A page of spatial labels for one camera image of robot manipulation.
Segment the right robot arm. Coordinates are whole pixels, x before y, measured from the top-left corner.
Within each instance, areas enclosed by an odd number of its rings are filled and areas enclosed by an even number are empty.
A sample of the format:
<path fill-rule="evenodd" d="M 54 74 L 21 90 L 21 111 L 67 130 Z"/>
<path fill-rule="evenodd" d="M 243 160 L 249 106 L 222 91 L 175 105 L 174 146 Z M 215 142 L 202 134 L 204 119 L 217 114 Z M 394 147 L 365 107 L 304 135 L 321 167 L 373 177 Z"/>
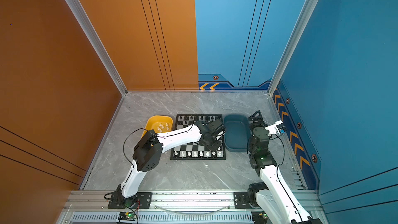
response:
<path fill-rule="evenodd" d="M 281 140 L 286 132 L 284 123 L 280 120 L 266 125 L 260 111 L 248 117 L 248 121 L 249 162 L 262 180 L 249 186 L 250 204 L 262 209 L 273 224 L 321 224 L 321 219 L 312 217 L 294 196 L 280 171 L 283 163 L 277 163 L 269 151 L 270 141 Z"/>

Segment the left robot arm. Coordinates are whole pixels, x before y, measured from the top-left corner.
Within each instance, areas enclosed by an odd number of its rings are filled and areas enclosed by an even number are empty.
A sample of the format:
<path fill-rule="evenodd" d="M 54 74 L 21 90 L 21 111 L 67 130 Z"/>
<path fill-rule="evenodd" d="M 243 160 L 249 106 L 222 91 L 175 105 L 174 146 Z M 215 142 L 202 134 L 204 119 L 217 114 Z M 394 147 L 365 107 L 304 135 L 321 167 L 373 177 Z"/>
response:
<path fill-rule="evenodd" d="M 130 170 L 124 181 L 116 189 L 116 201 L 123 205 L 136 199 L 138 188 L 147 172 L 160 162 L 161 155 L 168 150 L 187 143 L 198 143 L 210 151 L 217 151 L 222 144 L 221 137 L 226 129 L 222 120 L 197 121 L 185 128 L 157 134 L 147 130 L 134 147 Z"/>

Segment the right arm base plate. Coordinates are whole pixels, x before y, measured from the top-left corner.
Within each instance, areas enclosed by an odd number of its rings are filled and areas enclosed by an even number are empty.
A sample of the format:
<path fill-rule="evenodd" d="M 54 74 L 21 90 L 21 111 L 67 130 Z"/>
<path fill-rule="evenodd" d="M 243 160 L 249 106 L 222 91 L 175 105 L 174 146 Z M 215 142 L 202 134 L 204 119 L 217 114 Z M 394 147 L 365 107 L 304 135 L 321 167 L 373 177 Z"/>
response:
<path fill-rule="evenodd" d="M 258 208 L 248 192 L 237 191 L 233 193 L 233 197 L 236 209 Z"/>

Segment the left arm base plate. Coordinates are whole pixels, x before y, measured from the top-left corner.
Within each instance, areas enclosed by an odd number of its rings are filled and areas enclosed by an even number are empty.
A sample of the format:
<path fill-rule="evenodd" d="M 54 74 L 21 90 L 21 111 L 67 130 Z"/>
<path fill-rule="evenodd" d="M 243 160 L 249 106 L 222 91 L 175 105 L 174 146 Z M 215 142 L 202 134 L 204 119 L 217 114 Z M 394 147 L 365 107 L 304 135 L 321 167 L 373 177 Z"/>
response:
<path fill-rule="evenodd" d="M 133 210 L 149 209 L 152 200 L 152 192 L 138 192 L 136 196 L 125 199 L 123 203 L 119 203 L 116 191 L 106 194 L 104 197 L 108 200 L 108 209 L 124 209 L 127 207 Z"/>

